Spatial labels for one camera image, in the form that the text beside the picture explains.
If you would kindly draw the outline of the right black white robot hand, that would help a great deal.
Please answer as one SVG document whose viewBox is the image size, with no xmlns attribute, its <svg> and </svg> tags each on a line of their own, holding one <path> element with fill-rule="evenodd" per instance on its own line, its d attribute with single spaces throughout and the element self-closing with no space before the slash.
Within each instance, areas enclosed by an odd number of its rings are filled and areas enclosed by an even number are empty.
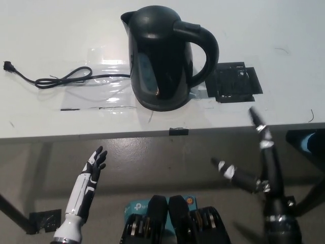
<svg viewBox="0 0 325 244">
<path fill-rule="evenodd" d="M 233 185 L 252 194 L 264 193 L 264 218 L 266 221 L 292 221 L 295 214 L 284 194 L 281 166 L 271 131 L 254 107 L 249 108 L 249 115 L 259 137 L 261 175 L 253 175 L 216 157 L 211 159 L 211 163 Z"/>
</svg>

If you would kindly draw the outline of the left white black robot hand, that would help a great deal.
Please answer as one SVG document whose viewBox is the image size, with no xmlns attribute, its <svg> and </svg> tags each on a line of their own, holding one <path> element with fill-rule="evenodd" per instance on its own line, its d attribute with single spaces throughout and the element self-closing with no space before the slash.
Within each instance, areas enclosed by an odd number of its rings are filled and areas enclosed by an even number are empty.
<svg viewBox="0 0 325 244">
<path fill-rule="evenodd" d="M 106 166 L 106 156 L 107 151 L 100 146 L 87 160 L 71 192 L 66 214 L 80 217 L 83 223 L 87 222 L 101 170 Z"/>
</svg>

